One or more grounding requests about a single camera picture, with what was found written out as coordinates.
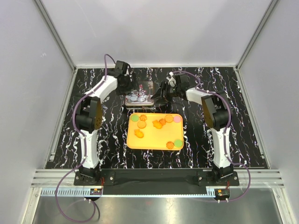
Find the gold tin lid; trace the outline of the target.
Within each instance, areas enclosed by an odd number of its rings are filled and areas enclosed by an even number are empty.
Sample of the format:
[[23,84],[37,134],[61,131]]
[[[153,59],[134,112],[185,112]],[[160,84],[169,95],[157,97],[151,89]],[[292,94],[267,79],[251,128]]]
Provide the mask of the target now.
[[140,81],[136,89],[132,90],[125,97],[126,106],[152,106],[154,100],[151,99],[154,94],[154,85],[152,81]]

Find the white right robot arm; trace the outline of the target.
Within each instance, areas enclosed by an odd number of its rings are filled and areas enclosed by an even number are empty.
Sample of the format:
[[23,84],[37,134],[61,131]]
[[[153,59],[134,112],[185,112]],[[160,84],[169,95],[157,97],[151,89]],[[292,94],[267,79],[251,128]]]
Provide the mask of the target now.
[[202,106],[204,121],[212,131],[214,158],[210,178],[223,185],[233,174],[234,168],[229,152],[229,132],[232,119],[231,108],[224,92],[213,92],[193,87],[188,81],[189,72],[169,72],[166,80],[152,96],[158,104],[168,104],[179,97]]

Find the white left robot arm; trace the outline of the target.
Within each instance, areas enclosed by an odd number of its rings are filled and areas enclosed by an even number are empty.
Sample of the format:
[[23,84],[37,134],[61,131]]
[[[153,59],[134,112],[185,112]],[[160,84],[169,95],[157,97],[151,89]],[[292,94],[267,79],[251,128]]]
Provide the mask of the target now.
[[101,179],[97,156],[97,135],[102,124],[101,103],[113,91],[117,95],[127,95],[138,87],[136,75],[130,70],[128,63],[116,61],[113,69],[105,68],[105,74],[98,84],[79,95],[75,105],[72,122],[81,143],[79,175],[91,185]]

